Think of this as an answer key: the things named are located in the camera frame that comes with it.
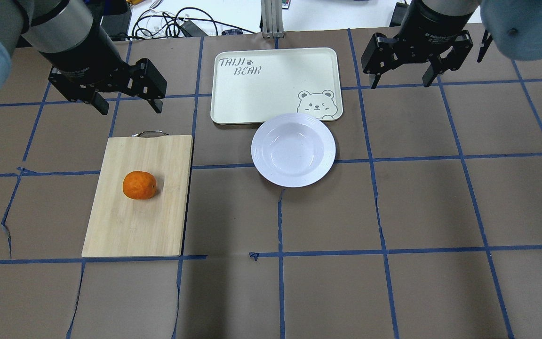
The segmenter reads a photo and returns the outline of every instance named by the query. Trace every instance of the black cable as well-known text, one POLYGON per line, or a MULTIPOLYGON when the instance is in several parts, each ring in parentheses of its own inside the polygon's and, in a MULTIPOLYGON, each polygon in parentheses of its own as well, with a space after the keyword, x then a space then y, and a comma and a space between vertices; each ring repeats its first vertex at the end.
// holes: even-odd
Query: black cable
MULTIPOLYGON (((150 15, 150 16, 144 16, 142 17, 141 19, 138 19, 137 22, 135 22, 135 25, 133 26, 133 30, 132 30, 132 35, 135 36, 137 35, 138 32, 147 32, 148 33, 148 36, 155 36, 156 34, 158 34, 159 32, 165 30, 167 28, 167 26, 173 26, 174 30, 176 30, 178 28, 178 24, 176 23, 171 23, 170 25, 165 25, 163 27, 161 27, 159 30, 157 30, 156 32, 151 32, 150 30, 146 29, 146 28, 142 28, 142 27, 139 27, 138 24, 141 20, 145 20, 145 19, 148 19, 149 17, 164 17, 164 15, 150 15)), ((186 17, 178 17, 177 18, 178 20, 181 20, 181 21, 184 21, 185 19, 187 19, 186 17)), ((200 18, 189 18, 190 20, 195 20, 195 21, 205 21, 205 22, 211 22, 209 19, 200 19, 200 18)), ((231 28, 236 28, 238 30, 243 30, 244 32, 248 32, 248 33, 252 33, 252 34, 256 34, 256 32, 253 32, 251 30, 247 30, 246 28, 241 28, 239 26, 234 26, 234 25, 230 25, 230 24, 226 24, 224 22, 220 22, 220 21, 215 21, 217 24, 219 25, 223 25, 223 26, 228 26, 228 27, 231 27, 231 28)), ((177 37, 178 36, 178 32, 175 31, 174 34, 172 34, 172 36, 167 36, 167 37, 177 37)))
POLYGON ((137 21, 133 25, 133 28, 131 30, 131 37, 137 36, 137 34, 139 32, 141 32, 142 34, 144 34, 146 36, 146 37, 142 37, 142 39, 160 39, 160 38, 164 38, 164 37, 178 37, 179 33, 180 33, 180 30, 179 30, 180 25, 177 22, 177 20, 185 21, 186 19, 194 20, 194 21, 213 22, 213 24, 215 25, 215 32, 216 32, 217 35, 219 34, 217 24, 223 25, 223 26, 228 26, 228 27, 235 28, 235 29, 238 29, 238 30, 243 30, 244 32, 256 34, 255 32, 253 32, 251 30, 247 30, 245 28, 241 28, 241 27, 238 27, 238 26, 226 24, 224 22, 216 21, 216 20, 212 19, 212 17, 208 13, 206 13, 205 11, 202 11, 202 13, 205 13, 211 19, 179 17, 179 13, 181 11, 185 10, 185 9, 196 9, 196 10, 202 11, 201 9, 194 8, 194 7, 185 7, 183 9, 181 9, 177 13, 177 15, 175 15, 175 17, 172 17, 171 15, 169 15, 166 12, 162 12, 161 15, 160 14, 145 15, 148 12, 148 11, 145 11, 144 13, 142 13, 138 17, 137 21), (159 30, 157 30, 156 32, 152 32, 152 31, 148 30, 147 28, 142 28, 141 26, 139 26, 139 23, 142 20, 149 19, 151 17, 162 17, 166 23, 161 28, 159 28, 159 30), (163 37, 154 37, 156 34, 158 34, 160 32, 163 32, 163 31, 164 31, 164 34, 165 34, 163 37))
POLYGON ((177 12, 177 14, 175 15, 175 20, 179 17, 179 13, 181 13, 182 11, 185 11, 187 9, 193 9, 193 10, 196 10, 196 11, 200 11, 202 13, 204 13, 207 17, 210 18, 210 21, 213 22, 213 25, 215 25, 215 35, 219 35, 219 28, 217 28, 217 21, 215 21, 213 19, 212 16, 210 16, 209 13, 206 13, 205 11, 203 11, 202 9, 200 8, 196 8, 196 7, 183 7, 182 9, 179 9, 179 11, 177 12))

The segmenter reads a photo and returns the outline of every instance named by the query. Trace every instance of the table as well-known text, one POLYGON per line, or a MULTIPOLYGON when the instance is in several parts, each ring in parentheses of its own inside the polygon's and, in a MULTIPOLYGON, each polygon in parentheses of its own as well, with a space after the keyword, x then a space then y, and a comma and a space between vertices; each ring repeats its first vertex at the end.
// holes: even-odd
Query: table
POLYGON ((168 80, 162 114, 67 103, 18 49, 0 93, 0 338, 542 337, 542 61, 491 48, 477 64, 476 43, 430 88, 408 65, 371 90, 359 56, 396 30, 117 43, 168 80), (338 54, 338 154, 283 189, 252 165, 258 125, 210 119, 213 60, 305 47, 338 54), (183 255, 83 259, 107 139, 146 129, 194 136, 183 255))

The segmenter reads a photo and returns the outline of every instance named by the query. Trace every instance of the tray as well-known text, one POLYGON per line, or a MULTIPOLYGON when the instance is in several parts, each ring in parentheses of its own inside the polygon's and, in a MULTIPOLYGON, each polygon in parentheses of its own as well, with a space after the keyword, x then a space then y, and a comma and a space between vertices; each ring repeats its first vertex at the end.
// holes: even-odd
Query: tray
POLYGON ((342 116, 338 58, 331 48, 222 52, 215 58, 210 116, 217 124, 265 122, 285 113, 342 116))
POLYGON ((192 144, 190 135, 108 139, 83 257, 181 255, 192 144), (125 197, 122 182, 132 171, 154 175, 153 198, 125 197))

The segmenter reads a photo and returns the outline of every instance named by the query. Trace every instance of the cutting board handle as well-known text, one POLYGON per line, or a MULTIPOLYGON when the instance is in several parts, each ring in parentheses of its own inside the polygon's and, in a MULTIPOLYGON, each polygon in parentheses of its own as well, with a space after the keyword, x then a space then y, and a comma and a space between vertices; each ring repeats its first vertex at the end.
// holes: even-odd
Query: cutting board handle
POLYGON ((137 133, 131 135, 131 137, 161 137, 163 135, 170 135, 163 131, 143 131, 142 133, 137 133))

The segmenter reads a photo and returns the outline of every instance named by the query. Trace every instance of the white surface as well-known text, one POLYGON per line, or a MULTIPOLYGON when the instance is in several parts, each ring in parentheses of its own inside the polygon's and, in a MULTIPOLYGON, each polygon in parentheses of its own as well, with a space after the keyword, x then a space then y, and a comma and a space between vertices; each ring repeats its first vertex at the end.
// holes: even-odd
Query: white surface
MULTIPOLYGON (((282 11, 284 31, 340 30, 345 28, 386 27, 397 0, 292 0, 289 9, 282 11)), ((153 0, 145 0, 133 6, 129 29, 137 17, 147 10, 153 0)), ((163 0, 158 11, 176 13, 183 7, 198 7, 208 12, 215 21, 236 25, 253 32, 260 32, 260 0, 163 0)), ((206 18, 202 13, 185 11, 191 17, 206 18)), ((160 18, 152 18, 148 27, 162 26, 160 18)), ((470 23, 480 21, 480 9, 476 9, 470 23)), ((197 22, 208 35, 215 29, 208 22, 197 22)), ((219 34, 230 27, 219 26, 219 34)))
POLYGON ((222 52, 215 58, 210 116, 217 124, 265 122, 295 112, 333 121, 342 111, 331 48, 222 52))
POLYGON ((323 178, 334 163, 329 129, 307 114, 289 113, 262 124, 252 138, 252 161, 270 182, 303 187, 323 178))

